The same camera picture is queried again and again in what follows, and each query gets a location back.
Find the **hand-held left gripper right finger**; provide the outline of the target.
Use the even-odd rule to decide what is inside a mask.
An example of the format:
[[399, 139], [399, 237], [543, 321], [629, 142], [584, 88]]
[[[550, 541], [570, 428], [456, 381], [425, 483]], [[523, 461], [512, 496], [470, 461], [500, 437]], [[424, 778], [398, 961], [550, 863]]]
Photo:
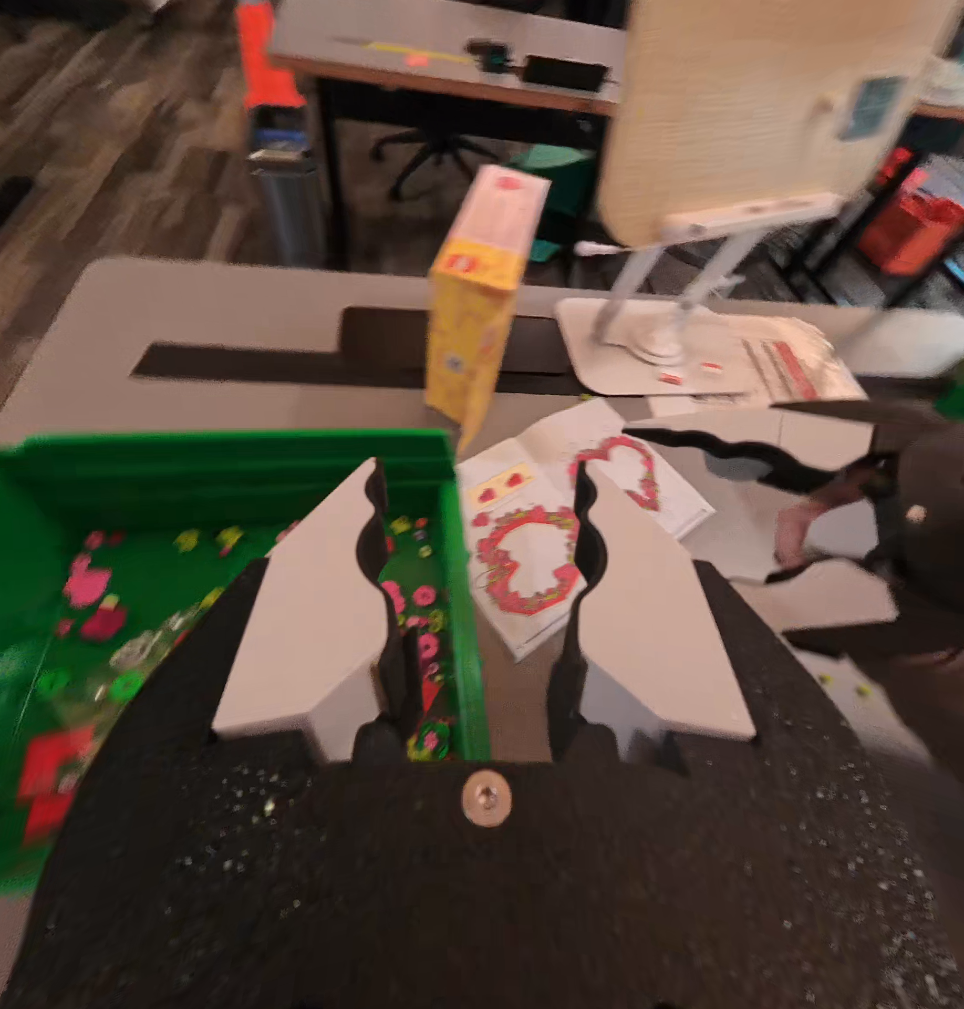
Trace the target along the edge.
[[638, 763], [675, 735], [752, 743], [757, 728], [690, 553], [601, 462], [576, 472], [585, 585], [546, 691], [554, 762], [592, 738]]

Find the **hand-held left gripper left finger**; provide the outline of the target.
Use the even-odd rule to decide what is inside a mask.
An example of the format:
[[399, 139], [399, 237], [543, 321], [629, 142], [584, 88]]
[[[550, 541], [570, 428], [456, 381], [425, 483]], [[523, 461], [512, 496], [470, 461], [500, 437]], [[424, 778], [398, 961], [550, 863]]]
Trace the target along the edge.
[[422, 714], [414, 647], [384, 587], [384, 461], [370, 457], [266, 555], [212, 731], [299, 732], [322, 763], [352, 760], [380, 730], [405, 751]]

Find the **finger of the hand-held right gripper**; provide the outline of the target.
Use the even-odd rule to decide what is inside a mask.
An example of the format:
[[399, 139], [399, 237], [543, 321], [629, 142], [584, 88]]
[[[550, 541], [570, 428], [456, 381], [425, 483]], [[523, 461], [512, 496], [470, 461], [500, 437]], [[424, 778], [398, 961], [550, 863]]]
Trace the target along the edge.
[[847, 477], [859, 476], [860, 482], [883, 466], [895, 467], [887, 452], [872, 452], [831, 469], [804, 462], [799, 453], [756, 437], [729, 437], [698, 429], [675, 430], [664, 426], [628, 426], [623, 434], [643, 442], [668, 448], [695, 448], [727, 469], [717, 473], [730, 480], [753, 480], [762, 485], [796, 495], [811, 495]]
[[874, 426], [912, 427], [918, 431], [943, 430], [955, 425], [929, 404], [903, 398], [799, 400], [772, 405], [769, 409]]

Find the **green plastic bin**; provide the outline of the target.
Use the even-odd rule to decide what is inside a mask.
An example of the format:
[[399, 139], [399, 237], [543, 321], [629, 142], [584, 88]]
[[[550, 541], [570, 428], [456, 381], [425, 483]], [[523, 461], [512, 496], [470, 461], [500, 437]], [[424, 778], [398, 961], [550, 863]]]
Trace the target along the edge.
[[[458, 736], [470, 761], [491, 757], [468, 587], [468, 550], [447, 435], [425, 430], [202, 432], [38, 437], [0, 448], [0, 616], [42, 599], [93, 530], [176, 536], [238, 526], [273, 529], [264, 554], [294, 520], [321, 503], [370, 457], [384, 461], [391, 517], [442, 525], [438, 549], [458, 623]], [[36, 886], [49, 847], [0, 860], [0, 896]]]

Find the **pile of lego pieces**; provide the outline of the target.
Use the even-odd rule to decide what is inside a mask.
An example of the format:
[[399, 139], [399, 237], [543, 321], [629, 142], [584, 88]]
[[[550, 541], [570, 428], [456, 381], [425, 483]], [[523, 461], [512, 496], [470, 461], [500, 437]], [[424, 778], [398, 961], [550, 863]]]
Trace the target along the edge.
[[[438, 549], [442, 525], [391, 517], [378, 581], [403, 644], [416, 636], [415, 685], [401, 732], [412, 760], [463, 755], [455, 685], [458, 628]], [[103, 740], [184, 637], [213, 608], [271, 527], [93, 530], [42, 599], [0, 616], [0, 860], [49, 847]]]

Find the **lego instruction booklet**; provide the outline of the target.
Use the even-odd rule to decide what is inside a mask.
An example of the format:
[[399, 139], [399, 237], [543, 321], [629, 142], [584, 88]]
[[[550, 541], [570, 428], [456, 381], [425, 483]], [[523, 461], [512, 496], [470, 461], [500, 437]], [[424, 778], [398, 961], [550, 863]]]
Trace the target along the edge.
[[715, 509], [626, 422], [591, 398], [458, 464], [473, 598], [522, 662], [567, 622], [585, 580], [575, 563], [576, 472], [603, 465], [614, 483], [676, 540]]

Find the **yellow lego box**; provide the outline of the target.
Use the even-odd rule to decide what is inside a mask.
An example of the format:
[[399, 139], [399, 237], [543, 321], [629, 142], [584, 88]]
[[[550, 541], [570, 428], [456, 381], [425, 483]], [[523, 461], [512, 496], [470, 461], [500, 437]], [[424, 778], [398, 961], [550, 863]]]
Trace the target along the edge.
[[458, 456], [495, 394], [550, 188], [535, 174], [479, 170], [428, 273], [424, 401], [457, 426]]

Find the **person's right hand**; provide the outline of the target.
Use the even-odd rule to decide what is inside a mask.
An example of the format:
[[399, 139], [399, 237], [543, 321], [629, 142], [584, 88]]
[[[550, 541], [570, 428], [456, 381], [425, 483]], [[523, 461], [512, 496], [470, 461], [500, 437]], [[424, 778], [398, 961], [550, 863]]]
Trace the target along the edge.
[[877, 510], [895, 490], [896, 476], [887, 464], [856, 463], [779, 511], [774, 533], [779, 569], [791, 572], [832, 558], [871, 570], [882, 565]]

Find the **printed paper sheet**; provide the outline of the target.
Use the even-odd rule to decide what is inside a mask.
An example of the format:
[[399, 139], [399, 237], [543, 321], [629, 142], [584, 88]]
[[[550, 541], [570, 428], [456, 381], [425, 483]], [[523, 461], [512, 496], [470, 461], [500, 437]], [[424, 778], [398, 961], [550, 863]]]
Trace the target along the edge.
[[[646, 397], [652, 418], [759, 410], [799, 400], [867, 398], [824, 334], [799, 319], [715, 314], [697, 323], [690, 334], [702, 331], [710, 340], [697, 351], [687, 336], [690, 361], [682, 373], [697, 380], [700, 391]], [[722, 363], [725, 373], [703, 375], [703, 360]]]

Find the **white tablet stand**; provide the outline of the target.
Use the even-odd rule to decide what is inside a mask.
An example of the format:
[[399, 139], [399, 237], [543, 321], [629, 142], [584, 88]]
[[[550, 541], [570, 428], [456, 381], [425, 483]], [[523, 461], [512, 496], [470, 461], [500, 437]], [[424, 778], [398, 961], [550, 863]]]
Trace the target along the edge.
[[[709, 309], [707, 298], [736, 284], [736, 267], [770, 232], [831, 218], [842, 203], [834, 193], [817, 192], [666, 215], [660, 242], [632, 249], [607, 296], [571, 296], [556, 303], [554, 317], [579, 381], [602, 397], [697, 395], [692, 377], [672, 386], [660, 383], [657, 375], [685, 371], [687, 336], [697, 351], [710, 340], [704, 331], [690, 334], [697, 323], [715, 314], [732, 315]], [[666, 247], [718, 238], [720, 249], [676, 300], [637, 297]]]

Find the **red box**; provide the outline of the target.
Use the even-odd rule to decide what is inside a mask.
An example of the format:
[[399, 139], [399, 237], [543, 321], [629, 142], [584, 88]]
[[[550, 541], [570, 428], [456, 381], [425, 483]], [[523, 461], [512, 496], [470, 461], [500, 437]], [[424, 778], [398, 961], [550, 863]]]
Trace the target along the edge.
[[964, 162], [918, 169], [864, 230], [857, 251], [879, 272], [908, 279], [964, 228]]

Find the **black flat strip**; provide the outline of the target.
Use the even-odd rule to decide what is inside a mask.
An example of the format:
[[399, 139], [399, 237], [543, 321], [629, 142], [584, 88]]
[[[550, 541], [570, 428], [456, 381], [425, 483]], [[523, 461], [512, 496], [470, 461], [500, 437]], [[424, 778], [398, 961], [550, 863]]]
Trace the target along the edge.
[[[334, 351], [152, 343], [134, 377], [181, 382], [422, 389], [427, 312], [348, 307]], [[576, 376], [557, 322], [518, 316], [510, 330], [496, 393], [590, 396]]]

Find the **green storage container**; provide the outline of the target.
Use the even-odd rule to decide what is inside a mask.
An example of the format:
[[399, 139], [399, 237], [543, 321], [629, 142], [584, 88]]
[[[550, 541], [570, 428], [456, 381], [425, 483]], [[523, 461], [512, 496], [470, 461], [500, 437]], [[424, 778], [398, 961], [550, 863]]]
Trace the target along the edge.
[[529, 253], [530, 263], [546, 264], [572, 246], [576, 230], [588, 214], [596, 158], [588, 150], [531, 145], [511, 156], [507, 167], [550, 184]]

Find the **grey trash bin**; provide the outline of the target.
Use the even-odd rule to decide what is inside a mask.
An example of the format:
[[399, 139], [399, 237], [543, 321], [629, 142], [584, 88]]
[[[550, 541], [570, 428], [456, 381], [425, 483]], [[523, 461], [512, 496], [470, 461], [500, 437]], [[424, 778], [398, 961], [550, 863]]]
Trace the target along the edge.
[[262, 195], [281, 264], [314, 270], [324, 267], [324, 206], [305, 108], [251, 108], [247, 161]]

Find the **black power adapter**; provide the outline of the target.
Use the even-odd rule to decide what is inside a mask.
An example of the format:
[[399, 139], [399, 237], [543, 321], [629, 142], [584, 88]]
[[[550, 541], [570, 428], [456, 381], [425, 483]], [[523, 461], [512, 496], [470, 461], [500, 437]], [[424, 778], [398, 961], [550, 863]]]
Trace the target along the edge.
[[604, 64], [588, 61], [528, 55], [519, 78], [528, 85], [595, 94], [606, 82], [609, 70]]

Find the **black office chair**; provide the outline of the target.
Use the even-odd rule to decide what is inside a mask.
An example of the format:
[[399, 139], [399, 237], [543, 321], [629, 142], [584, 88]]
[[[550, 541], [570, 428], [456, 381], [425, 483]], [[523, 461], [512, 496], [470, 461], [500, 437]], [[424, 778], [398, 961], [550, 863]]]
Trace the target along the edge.
[[492, 163], [500, 159], [500, 156], [496, 152], [487, 146], [479, 145], [475, 140], [462, 134], [446, 132], [435, 127], [403, 129], [396, 133], [383, 135], [371, 146], [369, 158], [374, 163], [382, 163], [387, 150], [392, 147], [414, 148], [412, 157], [399, 171], [389, 187], [388, 199], [394, 203], [404, 200], [406, 183], [413, 174], [423, 169], [429, 161], [434, 161], [439, 166], [442, 166], [448, 160], [463, 177], [472, 182], [475, 177], [475, 170], [471, 169], [464, 160], [463, 155], [465, 153]]

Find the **yellow measuring tape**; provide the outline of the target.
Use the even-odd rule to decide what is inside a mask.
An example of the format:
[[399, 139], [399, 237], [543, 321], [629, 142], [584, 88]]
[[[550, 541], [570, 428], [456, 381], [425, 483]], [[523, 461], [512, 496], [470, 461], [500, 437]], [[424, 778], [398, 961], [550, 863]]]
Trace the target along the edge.
[[443, 61], [444, 63], [465, 66], [473, 65], [475, 62], [475, 57], [436, 52], [405, 44], [372, 42], [372, 40], [348, 36], [332, 36], [330, 40], [335, 44], [349, 45], [376, 54], [401, 57], [408, 66], [413, 68], [424, 68], [431, 61]]

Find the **orange object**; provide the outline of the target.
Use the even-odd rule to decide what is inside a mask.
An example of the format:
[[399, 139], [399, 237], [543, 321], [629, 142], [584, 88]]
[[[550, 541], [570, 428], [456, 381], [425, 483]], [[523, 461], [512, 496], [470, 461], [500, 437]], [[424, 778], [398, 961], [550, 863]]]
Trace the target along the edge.
[[288, 70], [272, 65], [269, 57], [275, 29], [269, 1], [241, 1], [236, 5], [236, 34], [245, 83], [245, 108], [299, 110], [305, 105]]

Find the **grey desk with wooden edge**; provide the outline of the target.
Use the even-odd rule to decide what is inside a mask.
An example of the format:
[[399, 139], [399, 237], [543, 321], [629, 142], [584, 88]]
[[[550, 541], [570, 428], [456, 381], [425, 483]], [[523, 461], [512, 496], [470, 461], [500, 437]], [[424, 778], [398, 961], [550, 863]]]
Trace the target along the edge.
[[[467, 2], [282, 2], [269, 57], [303, 79], [365, 84], [489, 100], [517, 108], [593, 114], [612, 120], [618, 103], [626, 28], [611, 28]], [[483, 73], [478, 63], [431, 61], [408, 66], [401, 57], [333, 43], [332, 36], [405, 44], [465, 54], [471, 38], [509, 44], [513, 74]], [[610, 67], [598, 93], [528, 85], [525, 57], [558, 57]]]

